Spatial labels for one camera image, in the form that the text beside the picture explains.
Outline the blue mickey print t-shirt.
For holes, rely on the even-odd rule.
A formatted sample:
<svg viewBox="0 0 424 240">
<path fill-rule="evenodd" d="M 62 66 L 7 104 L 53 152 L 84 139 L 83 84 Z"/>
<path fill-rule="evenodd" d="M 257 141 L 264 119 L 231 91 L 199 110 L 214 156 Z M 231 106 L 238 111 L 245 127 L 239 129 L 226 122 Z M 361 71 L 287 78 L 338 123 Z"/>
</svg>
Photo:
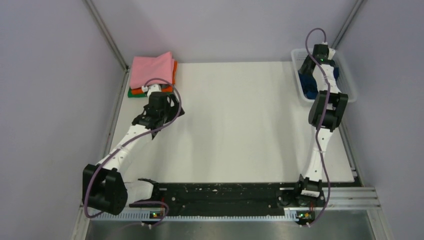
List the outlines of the blue mickey print t-shirt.
<svg viewBox="0 0 424 240">
<path fill-rule="evenodd" d="M 328 102 L 330 103 L 332 98 L 334 99 L 335 96 L 341 93 L 340 89 L 337 86 L 337 77 L 339 76 L 339 70 L 337 67 L 333 66 L 322 66 L 322 68 L 325 71 L 328 83 L 330 84 L 330 97 L 328 100 Z M 299 69 L 297 73 L 303 95 L 309 100 L 319 101 L 323 103 L 325 101 L 328 90 L 327 82 L 323 79 L 322 81 L 319 81 L 319 83 L 317 83 L 316 79 L 310 71 L 302 73 L 302 71 Z"/>
</svg>

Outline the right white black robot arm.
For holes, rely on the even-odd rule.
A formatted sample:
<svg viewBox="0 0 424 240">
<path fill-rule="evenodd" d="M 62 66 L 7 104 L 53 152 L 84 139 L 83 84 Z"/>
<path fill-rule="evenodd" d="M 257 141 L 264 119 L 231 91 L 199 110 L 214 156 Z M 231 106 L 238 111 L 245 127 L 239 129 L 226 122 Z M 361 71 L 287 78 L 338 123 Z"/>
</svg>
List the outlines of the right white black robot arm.
<svg viewBox="0 0 424 240">
<path fill-rule="evenodd" d="M 334 55 L 335 50 L 328 47 L 326 42 L 315 44 L 297 71 L 301 92 L 313 100 L 308 114 L 308 123 L 312 127 L 309 160 L 293 192 L 293 200 L 299 206 L 307 206 L 313 199 L 324 198 L 323 178 L 328 177 L 324 158 L 349 100 L 348 95 L 337 86 Z"/>
</svg>

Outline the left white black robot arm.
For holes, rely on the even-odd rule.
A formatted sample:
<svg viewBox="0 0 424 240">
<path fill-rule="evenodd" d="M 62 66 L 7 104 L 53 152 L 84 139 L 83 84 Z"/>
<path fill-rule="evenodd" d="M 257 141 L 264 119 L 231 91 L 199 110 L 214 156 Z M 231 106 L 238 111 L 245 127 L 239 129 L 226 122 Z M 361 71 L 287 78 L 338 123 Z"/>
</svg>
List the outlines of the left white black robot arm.
<svg viewBox="0 0 424 240">
<path fill-rule="evenodd" d="M 116 216 L 138 201 L 149 207 L 160 202 L 161 194 L 151 180 L 124 180 L 123 176 L 136 162 L 137 152 L 184 113 L 177 90 L 150 94 L 148 104 L 133 119 L 122 140 L 98 163 L 87 164 L 83 169 L 82 203 L 86 217 L 92 219 L 103 213 Z"/>
</svg>

